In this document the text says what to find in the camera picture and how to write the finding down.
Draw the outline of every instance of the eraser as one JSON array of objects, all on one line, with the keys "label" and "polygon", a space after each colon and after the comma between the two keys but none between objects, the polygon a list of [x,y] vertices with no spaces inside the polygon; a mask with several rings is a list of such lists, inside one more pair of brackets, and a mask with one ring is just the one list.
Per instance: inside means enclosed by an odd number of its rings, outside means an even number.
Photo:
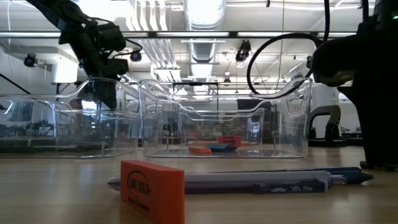
[{"label": "eraser", "polygon": [[217,143],[229,144],[229,146],[231,146],[231,147],[241,147],[242,146],[242,136],[218,136]]},{"label": "eraser", "polygon": [[184,224],[184,170],[142,161],[121,161],[123,202],[157,224]]},{"label": "eraser", "polygon": [[211,154],[211,149],[207,147],[189,147],[188,150],[192,154]]},{"label": "eraser", "polygon": [[206,146],[207,148],[210,148],[212,152],[234,152],[237,147],[232,147],[229,144],[208,144]]}]

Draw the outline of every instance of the black machine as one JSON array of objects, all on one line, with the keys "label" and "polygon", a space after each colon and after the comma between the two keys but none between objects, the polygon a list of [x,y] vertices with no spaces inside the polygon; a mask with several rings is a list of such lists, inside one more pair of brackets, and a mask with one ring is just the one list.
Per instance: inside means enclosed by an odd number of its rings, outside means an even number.
[{"label": "black machine", "polygon": [[396,127],[397,118],[388,105],[394,102],[396,88],[398,1],[377,0],[374,15],[370,17],[366,10],[356,35],[330,40],[315,51],[312,70],[315,81],[328,86],[353,81],[351,87],[338,90],[358,111],[366,155],[361,167],[395,170],[398,168],[396,135],[389,128]]},{"label": "black machine", "polygon": [[[99,18],[90,18],[70,0],[27,0],[60,31],[60,44],[70,44],[79,65],[91,77],[118,79],[125,74],[128,64],[123,59],[108,59],[111,52],[124,49],[126,41],[119,27],[110,21],[98,25]],[[382,110],[371,104],[390,105],[393,97],[394,74],[398,62],[398,1],[377,0],[374,15],[369,17],[368,0],[362,0],[363,22],[356,35],[340,39],[328,39],[330,30],[329,0],[325,1],[325,36],[323,40],[311,34],[291,33],[275,37],[262,45],[253,55],[248,66],[248,85],[253,93],[258,93],[250,79],[250,70],[256,57],[268,45],[282,39],[310,39],[317,50],[310,58],[308,66],[312,69],[316,82],[328,86],[340,86],[349,80],[349,88],[339,88],[356,106],[364,139],[366,162],[363,168],[398,168],[398,151],[395,149],[393,131],[396,126],[395,114],[386,108]],[[245,59],[244,52],[239,59]],[[94,86],[97,97],[108,107],[116,107],[114,87]]]}]

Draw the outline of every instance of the wooden table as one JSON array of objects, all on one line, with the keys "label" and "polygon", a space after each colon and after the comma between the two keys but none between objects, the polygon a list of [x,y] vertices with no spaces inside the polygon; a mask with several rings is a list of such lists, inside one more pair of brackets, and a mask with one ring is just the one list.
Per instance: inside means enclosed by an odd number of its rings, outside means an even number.
[{"label": "wooden table", "polygon": [[[121,159],[143,159],[187,172],[358,166],[360,147],[314,148],[300,159],[145,159],[142,152],[110,159],[1,159],[0,223],[151,223],[120,201],[106,180]],[[187,195],[186,224],[398,223],[398,173],[371,171],[363,186],[327,194]]]}]

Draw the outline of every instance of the pipe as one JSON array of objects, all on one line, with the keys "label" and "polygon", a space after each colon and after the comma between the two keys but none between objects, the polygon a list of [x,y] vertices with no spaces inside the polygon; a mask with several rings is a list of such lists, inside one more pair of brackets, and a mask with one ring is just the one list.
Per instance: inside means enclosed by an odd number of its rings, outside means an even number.
[{"label": "pipe", "polygon": [[[150,0],[149,1],[149,6],[150,6],[150,19],[149,19],[149,24],[152,27],[152,30],[154,31],[158,31],[159,28],[157,27],[157,23],[156,23],[156,4],[155,4],[155,0]],[[164,41],[163,40],[156,40],[156,42],[159,44],[159,46],[162,48],[162,51],[165,55],[166,61],[167,61],[167,67],[173,67],[172,65],[172,61],[170,59],[169,53],[167,52],[167,49],[164,45]],[[164,61],[163,56],[160,54],[159,57],[161,58],[162,61]]]},{"label": "pipe", "polygon": [[[127,25],[127,28],[131,31],[135,31],[135,30],[140,31],[141,27],[139,26],[139,23],[138,23],[137,12],[136,12],[135,8],[136,8],[136,5],[135,6],[132,5],[132,10],[131,10],[132,15],[130,18],[126,18],[126,25]],[[146,55],[148,56],[150,62],[152,62],[153,65],[155,65],[157,68],[159,68],[160,64],[155,61],[152,54],[149,52],[149,48],[146,44],[146,40],[137,40],[137,41],[138,41],[138,44],[140,44],[142,46],[142,48],[143,48],[144,52],[146,53]]]},{"label": "pipe", "polygon": [[[141,5],[141,16],[140,16],[139,23],[143,30],[149,30],[148,25],[147,25],[147,19],[146,19],[146,14],[147,14],[146,13],[146,9],[147,9],[146,2],[145,2],[145,0],[139,0],[139,3]],[[165,68],[166,64],[164,63],[163,59],[161,58],[160,51],[156,47],[154,40],[152,40],[152,39],[148,40],[147,46],[150,49],[149,53],[152,54],[152,57],[155,59],[156,65],[158,67]]]}]

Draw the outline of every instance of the clear plastic bin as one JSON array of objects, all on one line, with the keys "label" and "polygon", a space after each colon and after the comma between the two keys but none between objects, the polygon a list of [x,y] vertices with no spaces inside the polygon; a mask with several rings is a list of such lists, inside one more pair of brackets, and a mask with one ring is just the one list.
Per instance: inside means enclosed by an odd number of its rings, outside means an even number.
[{"label": "clear plastic bin", "polygon": [[140,125],[137,90],[106,78],[67,95],[0,95],[0,157],[117,156],[137,149]]},{"label": "clear plastic bin", "polygon": [[[308,151],[311,81],[289,83],[274,100],[261,95],[173,95],[153,80],[138,83],[147,157],[301,158]],[[239,147],[219,151],[222,138]]]}]

